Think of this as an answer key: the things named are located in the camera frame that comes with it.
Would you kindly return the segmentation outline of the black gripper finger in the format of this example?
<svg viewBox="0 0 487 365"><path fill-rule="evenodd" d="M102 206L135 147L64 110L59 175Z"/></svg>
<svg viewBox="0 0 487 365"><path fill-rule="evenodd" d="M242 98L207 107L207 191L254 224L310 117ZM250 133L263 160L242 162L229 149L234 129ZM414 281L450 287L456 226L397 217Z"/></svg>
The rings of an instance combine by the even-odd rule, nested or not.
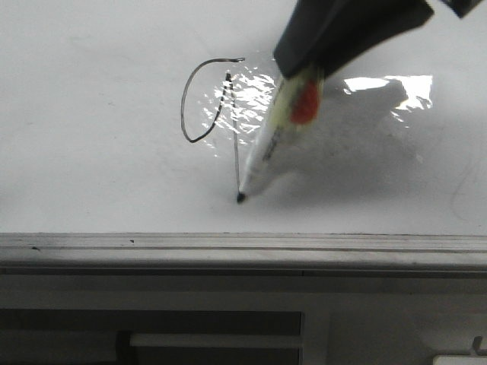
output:
<svg viewBox="0 0 487 365"><path fill-rule="evenodd" d="M282 76L309 65L328 77L389 38L422 26L426 1L298 1L273 55Z"/></svg>

